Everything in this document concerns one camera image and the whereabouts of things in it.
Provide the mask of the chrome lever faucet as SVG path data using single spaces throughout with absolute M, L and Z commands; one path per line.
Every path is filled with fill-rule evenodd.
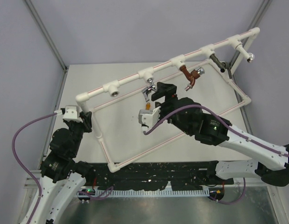
M 148 79 L 147 82 L 148 82 L 148 86 L 145 87 L 145 88 L 141 91 L 146 102 L 149 101 L 148 95 L 149 95 L 152 91 L 153 91 L 153 92 L 156 92 L 156 91 L 157 91 L 157 87 L 156 87 L 156 85 L 155 85 L 155 83 L 154 83 L 154 81 L 153 81 L 153 78 Z

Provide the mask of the white PVC pipe frame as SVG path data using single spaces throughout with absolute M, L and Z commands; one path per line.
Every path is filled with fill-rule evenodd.
M 203 46 L 200 49 L 190 52 L 188 54 L 185 54 L 185 55 L 182 54 L 182 55 L 173 57 L 170 60 L 163 62 L 162 64 L 156 65 L 154 67 L 145 68 L 125 78 L 106 83 L 97 89 L 91 90 L 89 92 L 80 93 L 76 95 L 75 97 L 76 103 L 82 109 L 83 112 L 89 112 L 90 109 L 87 105 L 87 101 L 102 93 L 109 93 L 110 96 L 114 98 L 111 102 L 116 103 L 120 101 L 121 99 L 125 99 L 125 97 L 130 97 L 136 94 L 136 92 L 134 91 L 134 92 L 128 93 L 126 96 L 119 97 L 118 89 L 121 86 L 127 83 L 131 83 L 138 79 L 143 79 L 147 83 L 147 86 L 141 91 L 147 102 L 151 101 L 155 97 L 155 95 L 150 96 L 149 95 L 150 92 L 153 92 L 154 94 L 162 93 L 163 96 L 173 97 L 175 96 L 175 93 L 172 92 L 171 87 L 164 87 L 164 85 L 162 84 L 154 83 L 154 77 L 153 77 L 154 73 L 159 72 L 169 67 L 176 67 L 178 69 L 177 74 L 185 75 L 186 79 L 189 81 L 188 85 L 185 88 L 185 90 L 188 91 L 193 88 L 195 81 L 203 74 L 204 70 L 198 69 L 198 70 L 193 70 L 192 72 L 189 72 L 187 70 L 185 62 L 191 58 L 204 55 L 206 59 L 200 62 L 200 65 L 205 65 L 208 63 L 213 68 L 217 69 L 218 72 L 221 72 L 221 73 L 224 73 L 225 70 L 228 70 L 230 72 L 229 75 L 222 74 L 221 76 L 228 83 L 228 85 L 233 88 L 235 93 L 237 93 L 242 100 L 234 107 L 231 107 L 228 110 L 222 112 L 222 115 L 226 115 L 230 112 L 233 112 L 251 103 L 250 97 L 247 94 L 245 94 L 240 89 L 240 87 L 236 85 L 235 81 L 233 81 L 232 76 L 243 59 L 246 59 L 247 62 L 249 63 L 254 60 L 254 55 L 252 53 L 249 53 L 248 49 L 252 45 L 254 39 L 258 36 L 259 32 L 260 32 L 259 27 L 252 28 L 248 30 L 247 32 L 242 33 L 240 35 L 234 35 L 223 41 L 217 42 L 215 44 L 209 44 L 209 45 Z M 227 45 L 232 46 L 236 51 L 239 52 L 239 55 L 237 56 L 234 64 L 221 62 L 215 55 L 215 49 L 218 49 Z

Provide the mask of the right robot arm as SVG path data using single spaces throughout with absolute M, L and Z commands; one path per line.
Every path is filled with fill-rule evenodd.
M 206 172 L 212 184 L 230 178 L 260 177 L 267 184 L 284 187 L 289 184 L 289 144 L 278 146 L 263 141 L 216 115 L 190 98 L 178 98 L 173 84 L 157 83 L 151 99 L 159 110 L 155 130 L 167 121 L 202 144 L 219 146 L 248 156 L 246 161 L 218 161 Z M 163 103 L 157 100 L 164 97 Z

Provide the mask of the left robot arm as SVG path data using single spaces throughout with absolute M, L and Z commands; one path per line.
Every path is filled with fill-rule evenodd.
M 92 132 L 91 112 L 63 108 L 54 112 L 54 115 L 59 114 L 63 114 L 67 128 L 53 133 L 49 144 L 51 152 L 41 163 L 41 177 L 37 179 L 24 168 L 38 190 L 22 220 L 23 224 L 57 224 L 81 187 L 91 185 L 96 177 L 93 165 L 74 161 L 84 133 Z

